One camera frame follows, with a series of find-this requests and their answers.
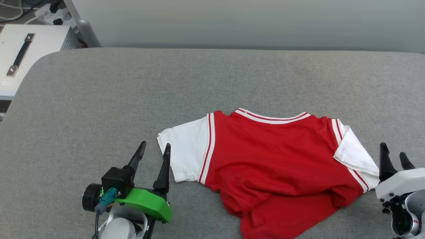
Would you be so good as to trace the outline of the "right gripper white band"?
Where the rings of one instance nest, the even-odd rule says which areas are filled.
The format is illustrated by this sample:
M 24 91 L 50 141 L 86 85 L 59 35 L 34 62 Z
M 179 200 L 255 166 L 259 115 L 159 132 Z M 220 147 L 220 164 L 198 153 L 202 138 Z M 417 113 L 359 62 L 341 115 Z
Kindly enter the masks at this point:
M 399 157 L 404 171 L 398 172 L 390 160 L 387 144 L 380 144 L 380 183 L 375 187 L 378 199 L 389 201 L 395 196 L 425 189 L 425 169 L 415 169 L 405 152 L 400 152 Z

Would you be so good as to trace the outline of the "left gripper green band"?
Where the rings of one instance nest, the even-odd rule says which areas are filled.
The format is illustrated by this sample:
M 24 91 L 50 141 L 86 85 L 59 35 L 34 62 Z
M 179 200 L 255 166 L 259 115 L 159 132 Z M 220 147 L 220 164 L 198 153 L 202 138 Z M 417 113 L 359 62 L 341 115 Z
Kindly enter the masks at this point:
M 147 146 L 142 141 L 128 163 L 136 173 L 138 164 L 144 156 Z M 153 189 L 158 193 L 168 193 L 171 170 L 171 145 L 168 143 L 163 153 L 163 163 L 157 180 L 153 183 Z M 133 221 L 143 221 L 144 218 L 169 223 L 172 210 L 164 197 L 154 194 L 146 189 L 133 188 L 126 198 L 118 198 L 120 192 L 117 189 L 105 190 L 100 184 L 90 184 L 82 195 L 82 207 L 86 211 L 95 212 L 97 206 L 101 213 L 109 213 L 108 222 L 117 217 L 127 218 Z

